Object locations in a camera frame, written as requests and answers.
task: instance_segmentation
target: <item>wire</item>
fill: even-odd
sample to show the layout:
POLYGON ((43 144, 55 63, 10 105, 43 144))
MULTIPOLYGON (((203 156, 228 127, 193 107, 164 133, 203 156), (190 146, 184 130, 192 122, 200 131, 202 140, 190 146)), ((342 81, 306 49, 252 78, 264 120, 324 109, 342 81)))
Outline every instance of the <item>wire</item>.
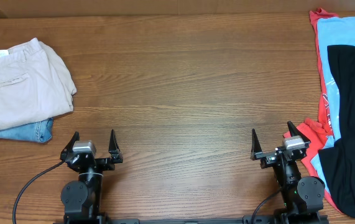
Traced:
POLYGON ((266 199, 264 199, 258 206, 257 208, 254 210, 253 214, 252 214, 252 218, 251 218, 251 224, 254 224, 254 220, 256 217, 257 212, 260 210, 260 208, 267 203, 270 199, 272 199, 273 197, 275 197, 279 192, 282 192, 283 189, 286 188, 287 186, 287 173, 285 170, 285 163, 284 163, 284 158, 282 157, 282 155, 280 154, 280 158, 281 158, 281 166, 282 166, 282 170, 284 172, 284 184, 283 186, 281 186, 276 192, 274 192, 272 195, 268 196, 266 199))
POLYGON ((16 202, 14 202, 14 207, 13 207, 13 216, 12 216, 12 221, 13 224, 16 224, 16 211, 17 211, 17 204, 18 201, 20 200, 22 194, 24 193, 24 191, 28 188, 28 186, 30 184, 33 183, 34 180, 38 179, 41 175, 44 175, 45 173, 47 173, 48 171, 51 171, 57 167, 59 167, 60 165, 62 165, 64 163, 64 161, 59 162, 58 164, 55 164, 54 166, 48 168, 47 170, 41 172, 40 174, 36 175, 34 178, 32 178, 30 181, 28 181, 28 183, 26 183, 26 185, 21 189, 20 193, 18 194, 17 198, 16 198, 16 202))

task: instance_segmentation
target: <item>wooden table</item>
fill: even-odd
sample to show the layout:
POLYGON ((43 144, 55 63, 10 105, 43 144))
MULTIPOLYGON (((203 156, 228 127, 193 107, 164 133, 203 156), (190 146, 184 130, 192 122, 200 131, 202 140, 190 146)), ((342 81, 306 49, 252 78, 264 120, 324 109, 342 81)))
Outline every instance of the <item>wooden table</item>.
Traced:
MULTIPOLYGON (((99 157, 108 155, 111 129, 125 158, 104 174, 102 210, 112 218, 251 214, 277 189, 273 170, 249 158, 251 129, 270 151, 288 120, 317 118, 320 79, 305 13, 0 19, 0 49, 34 37, 70 69, 75 109, 55 119, 47 144, 0 141, 0 223, 11 222, 20 189, 58 162, 75 131, 99 157)), ((61 189, 77 177, 64 165, 36 180, 18 224, 60 221, 61 189)), ((259 213, 281 206, 277 197, 259 213)), ((326 200, 321 214, 355 223, 326 200)))

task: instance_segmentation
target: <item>white tag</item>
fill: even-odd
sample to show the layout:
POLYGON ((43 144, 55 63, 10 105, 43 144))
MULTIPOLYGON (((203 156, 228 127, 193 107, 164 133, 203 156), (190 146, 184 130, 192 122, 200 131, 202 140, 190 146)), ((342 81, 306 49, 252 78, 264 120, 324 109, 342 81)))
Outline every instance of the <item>white tag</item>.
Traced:
POLYGON ((0 50, 0 57, 7 56, 7 55, 9 55, 8 50, 0 50))

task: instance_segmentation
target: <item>blue cloth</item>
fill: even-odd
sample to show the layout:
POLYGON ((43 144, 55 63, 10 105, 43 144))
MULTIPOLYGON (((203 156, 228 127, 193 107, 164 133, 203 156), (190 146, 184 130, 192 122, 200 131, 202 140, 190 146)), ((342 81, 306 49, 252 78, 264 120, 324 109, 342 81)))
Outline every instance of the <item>blue cloth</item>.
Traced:
MULTIPOLYGON (((334 137, 333 136, 328 136, 328 140, 326 140, 326 143, 324 145, 324 148, 322 150, 328 150, 328 148, 334 146, 334 137)), ((313 165, 314 169, 316 170, 316 173, 318 174, 318 177, 325 183, 325 190, 329 191, 328 185, 326 184, 324 172, 322 170, 321 166, 321 161, 320 161, 320 155, 317 153, 316 156, 310 161, 311 164, 313 165)))
POLYGON ((334 139, 337 141, 341 137, 339 128, 340 97, 338 86, 334 82, 329 67, 327 46, 340 44, 355 46, 355 17, 319 19, 317 29, 318 47, 320 49, 322 71, 328 94, 331 125, 334 139))
POLYGON ((0 139, 47 142, 52 138, 53 118, 0 130, 0 139))

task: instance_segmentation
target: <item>red cloth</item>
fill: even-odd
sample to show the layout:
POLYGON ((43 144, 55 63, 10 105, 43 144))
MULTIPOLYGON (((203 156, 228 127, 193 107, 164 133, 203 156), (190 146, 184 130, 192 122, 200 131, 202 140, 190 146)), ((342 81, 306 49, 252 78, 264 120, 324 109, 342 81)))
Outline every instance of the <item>red cloth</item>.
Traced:
MULTIPOLYGON (((314 127, 322 127, 322 124, 315 122, 315 121, 311 121, 311 125, 314 127)), ((309 138, 309 140, 311 141, 310 143, 310 147, 307 149, 307 156, 304 157, 302 159, 302 163, 304 164, 304 166, 307 168, 308 173, 311 176, 314 177, 318 177, 318 174, 316 172, 316 170, 314 169, 313 165, 311 164, 311 160, 314 158, 314 156, 317 155, 318 150, 322 149, 325 145, 325 142, 322 142, 321 139, 319 139, 319 134, 313 130, 313 128, 311 128, 309 125, 305 124, 305 123, 301 123, 299 124, 299 126, 297 126, 297 129, 303 133, 306 137, 309 138)), ((290 133, 287 132, 284 134, 285 138, 289 138, 290 137, 290 133)), ((336 207, 336 205, 334 204, 331 195, 329 194, 329 192, 327 192, 325 190, 325 199, 337 210, 339 211, 339 209, 336 207)))
POLYGON ((338 15, 335 13, 326 12, 322 8, 318 8, 314 12, 310 11, 309 15, 310 15, 310 22, 313 25, 314 32, 315 32, 315 49, 316 49, 316 54, 317 54, 318 72, 320 73, 320 80, 321 80, 321 97, 320 97, 320 103, 318 105, 318 122, 321 124, 321 127, 325 130, 324 133, 327 136, 330 136, 330 135, 333 135, 333 132, 332 132, 332 127, 331 127, 328 95, 326 94, 324 74, 322 72, 320 50, 318 48, 318 31, 317 31, 316 25, 317 25, 318 20, 321 18, 327 19, 330 17, 337 17, 338 15))

